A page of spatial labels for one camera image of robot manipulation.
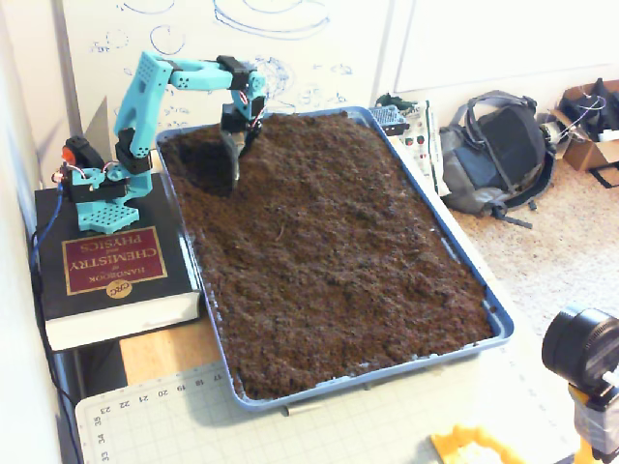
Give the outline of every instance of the yellow object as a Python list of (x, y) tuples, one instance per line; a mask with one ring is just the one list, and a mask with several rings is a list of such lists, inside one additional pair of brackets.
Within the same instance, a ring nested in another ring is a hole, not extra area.
[(463, 462), (458, 451), (474, 443), (494, 450), (501, 457), (503, 464), (526, 464), (513, 449), (501, 444), (482, 427), (467, 428), (457, 424), (451, 434), (433, 434), (430, 435), (430, 439), (444, 464), (468, 464)]

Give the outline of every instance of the brown soil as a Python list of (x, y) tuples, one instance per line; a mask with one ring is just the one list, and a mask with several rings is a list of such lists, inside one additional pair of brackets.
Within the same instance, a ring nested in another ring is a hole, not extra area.
[(281, 397), (492, 336), (484, 288), (373, 130), (272, 116), (229, 197), (205, 173), (222, 150), (217, 127), (162, 145), (237, 392)]

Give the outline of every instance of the blue plastic tray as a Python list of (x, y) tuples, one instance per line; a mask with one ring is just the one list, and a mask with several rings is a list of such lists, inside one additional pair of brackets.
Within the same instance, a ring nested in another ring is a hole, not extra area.
[[(366, 127), (372, 128), (377, 133), (379, 133), (380, 136), (385, 141), (386, 145), (391, 150), (394, 157), (399, 159), (398, 153), (393, 149), (391, 143), (389, 143), (387, 136), (385, 135), (383, 130), (380, 129), (380, 126), (378, 126), (378, 123), (374, 120), (371, 113), (369, 113), (369, 111), (366, 110), (365, 108), (362, 108), (359, 106), (352, 106), (352, 107), (346, 107), (346, 108), (315, 111), (312, 113), (302, 113), (300, 114), (300, 116), (320, 116), (320, 115), (326, 115), (326, 114), (339, 113), (342, 111), (346, 111), (348, 113), (348, 117), (354, 119), (357, 123), (364, 125)], [(206, 126), (166, 130), (164, 132), (161, 132), (157, 136), (157, 150), (160, 149), (159, 148), (160, 143), (168, 138), (171, 138), (181, 133), (195, 131), (197, 129), (204, 128), (204, 127)], [(162, 163), (163, 163), (163, 170), (167, 173), (163, 160), (162, 160)], [(241, 397), (234, 390), (234, 386), (232, 384), (232, 377), (230, 375), (230, 370), (227, 365), (227, 360), (225, 357), (225, 353), (223, 351), (223, 347), (221, 345), (220, 335), (219, 335), (218, 327), (216, 324), (216, 318), (220, 318), (221, 320), (221, 315), (218, 312), (218, 304), (215, 301), (215, 297), (213, 295), (213, 292), (210, 290), (210, 286), (208, 282), (202, 282), (202, 285), (203, 285), (203, 288), (205, 289), (205, 294), (207, 297), (206, 303), (207, 303), (209, 316), (211, 318), (211, 324), (213, 325), (213, 330), (215, 331), (217, 343), (218, 343), (220, 353), (221, 353), (221, 358), (223, 359), (223, 364), (225, 365), (225, 368), (228, 373), (228, 382), (232, 390), (232, 393), (234, 395), (234, 398), (238, 401), (238, 403), (244, 409), (247, 409), (249, 411), (255, 411), (255, 412), (264, 411), (266, 409), (276, 408), (279, 406), (285, 406), (290, 403), (308, 399), (313, 396), (318, 396), (321, 394), (326, 394), (326, 393), (334, 392), (337, 390), (347, 389), (347, 388), (357, 386), (360, 384), (366, 384), (366, 383), (370, 383), (370, 382), (373, 382), (379, 379), (385, 379), (387, 377), (393, 377), (402, 372), (409, 372), (412, 370), (421, 369), (423, 367), (428, 367), (430, 365), (445, 363), (447, 361), (452, 361), (452, 360), (456, 360), (456, 359), (463, 358), (466, 356), (471, 356), (483, 350), (486, 350), (488, 348), (494, 348), (494, 347), (497, 347), (497, 346), (500, 346), (506, 343), (508, 339), (514, 333), (514, 321), (512, 320), (512, 317), (507, 313), (507, 311), (505, 310), (501, 302), (498, 301), (494, 292), (492, 291), (492, 288), (487, 284), (487, 282), (485, 282), (484, 278), (475, 269), (475, 267), (471, 263), (471, 260), (468, 258), (468, 256), (466, 256), (461, 245), (457, 242), (452, 231), (449, 229), (447, 224), (445, 224), (442, 217), (431, 206), (431, 203), (428, 201), (427, 196), (424, 194), (422, 189), (419, 187), (419, 185), (417, 184), (417, 182), (415, 181), (411, 173), (406, 169), (404, 164), (402, 165), (402, 168), (406, 171), (408, 178), (410, 179), (412, 187), (424, 198), (428, 206), (434, 212), (434, 216), (436, 217), (441, 227), (441, 230), (444, 234), (445, 239), (443, 240), (443, 242), (446, 243), (446, 246), (448, 246), (448, 248), (451, 249), (451, 252), (453, 253), (454, 256), (457, 257), (459, 261), (466, 263), (469, 266), (475, 278), (478, 279), (482, 283), (482, 285), (486, 288), (486, 300), (485, 300), (484, 306), (486, 308), (488, 322), (491, 325), (492, 330), (494, 332), (494, 337), (479, 341), (477, 343), (466, 345), (463, 348), (460, 348), (459, 350), (455, 352), (447, 353), (445, 355), (441, 355), (441, 356), (430, 355), (430, 356), (423, 357), (423, 358), (418, 358), (416, 356), (413, 356), (411, 358), (411, 361), (409, 362), (374, 370), (372, 372), (368, 372), (366, 374), (362, 374), (359, 376), (345, 376), (345, 377), (339, 377), (333, 380), (328, 380), (326, 382), (321, 382), (317, 384), (313, 389), (290, 394), (289, 396), (283, 396), (280, 398), (273, 398), (273, 399), (255, 400), (255, 399), (250, 399), (246, 396)]]

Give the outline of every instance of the backpack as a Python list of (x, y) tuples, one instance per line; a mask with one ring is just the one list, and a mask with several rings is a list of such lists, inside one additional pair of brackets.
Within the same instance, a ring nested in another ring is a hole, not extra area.
[[(480, 102), (497, 109), (478, 121), (474, 108)], [(528, 97), (495, 90), (461, 106), (441, 128), (443, 179), (451, 191), (442, 199), (449, 208), (532, 228), (506, 214), (525, 204), (537, 209), (533, 199), (552, 178), (556, 148), (535, 120), (536, 106)]]

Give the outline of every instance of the robotic arm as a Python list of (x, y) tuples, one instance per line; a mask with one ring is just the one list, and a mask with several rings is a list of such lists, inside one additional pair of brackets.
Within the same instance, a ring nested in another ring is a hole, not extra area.
[(231, 91), (233, 103), (225, 104), (221, 113), (221, 138), (230, 161), (229, 183), (236, 187), (239, 157), (261, 129), (265, 82), (256, 69), (230, 56), (217, 61), (169, 60), (142, 52), (114, 126), (118, 163), (103, 165), (81, 137), (67, 140), (63, 150), (65, 160), (82, 168), (62, 172), (77, 207), (79, 230), (110, 234), (139, 219), (139, 211), (125, 202), (152, 189), (150, 148), (167, 84), (179, 90)]

